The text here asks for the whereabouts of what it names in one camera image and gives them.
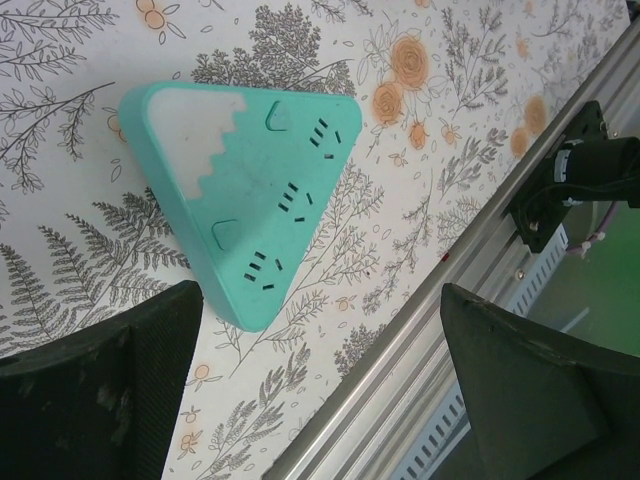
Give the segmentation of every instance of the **black bracket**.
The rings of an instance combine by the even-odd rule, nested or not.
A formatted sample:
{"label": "black bracket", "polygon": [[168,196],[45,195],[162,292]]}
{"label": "black bracket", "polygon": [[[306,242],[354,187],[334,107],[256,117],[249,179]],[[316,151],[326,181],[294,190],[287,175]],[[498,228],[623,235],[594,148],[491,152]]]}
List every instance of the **black bracket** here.
{"label": "black bracket", "polygon": [[[571,141],[587,142],[608,138],[600,104],[596,101],[587,102],[511,201],[509,212],[515,221],[516,229],[522,241],[533,253],[542,252],[570,209],[551,195],[537,195],[546,186],[554,183],[558,152]],[[529,199],[534,195],[537,195],[536,200],[530,202]]]}

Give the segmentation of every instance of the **aluminum rail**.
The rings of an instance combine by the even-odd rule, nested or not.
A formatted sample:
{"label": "aluminum rail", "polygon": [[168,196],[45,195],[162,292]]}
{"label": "aluminum rail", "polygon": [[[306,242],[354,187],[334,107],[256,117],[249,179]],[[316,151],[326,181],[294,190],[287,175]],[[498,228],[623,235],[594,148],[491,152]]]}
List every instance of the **aluminum rail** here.
{"label": "aluminum rail", "polygon": [[400,310],[264,479],[388,478],[455,379],[439,316],[457,283],[501,303],[533,256],[506,212],[545,152],[588,100],[614,136],[637,135],[640,22],[620,37],[450,251]]}

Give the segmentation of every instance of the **electrical outlet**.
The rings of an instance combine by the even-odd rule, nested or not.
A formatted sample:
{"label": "electrical outlet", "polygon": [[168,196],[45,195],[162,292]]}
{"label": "electrical outlet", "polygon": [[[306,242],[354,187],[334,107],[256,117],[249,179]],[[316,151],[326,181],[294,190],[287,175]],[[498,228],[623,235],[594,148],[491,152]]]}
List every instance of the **electrical outlet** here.
{"label": "electrical outlet", "polygon": [[335,95],[157,84],[120,124],[215,312],[276,318],[360,132]]}

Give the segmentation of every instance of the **triangular power strip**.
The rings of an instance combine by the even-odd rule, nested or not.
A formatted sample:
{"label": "triangular power strip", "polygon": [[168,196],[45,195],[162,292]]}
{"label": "triangular power strip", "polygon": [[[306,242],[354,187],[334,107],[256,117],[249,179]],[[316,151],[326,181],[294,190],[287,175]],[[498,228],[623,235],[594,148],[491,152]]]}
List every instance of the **triangular power strip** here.
{"label": "triangular power strip", "polygon": [[119,120],[206,299],[276,318],[362,126],[350,97],[160,83]]}

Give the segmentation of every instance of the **white patterned surface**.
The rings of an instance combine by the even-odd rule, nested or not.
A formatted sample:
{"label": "white patterned surface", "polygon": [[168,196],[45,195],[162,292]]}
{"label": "white patterned surface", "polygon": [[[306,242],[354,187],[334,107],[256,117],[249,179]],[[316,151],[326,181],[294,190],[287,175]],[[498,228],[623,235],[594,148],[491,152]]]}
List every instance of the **white patterned surface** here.
{"label": "white patterned surface", "polygon": [[166,478],[258,478],[628,25],[622,0],[0,1],[0,355],[189,278],[116,106],[180,79],[354,95],[282,314],[205,313]]}

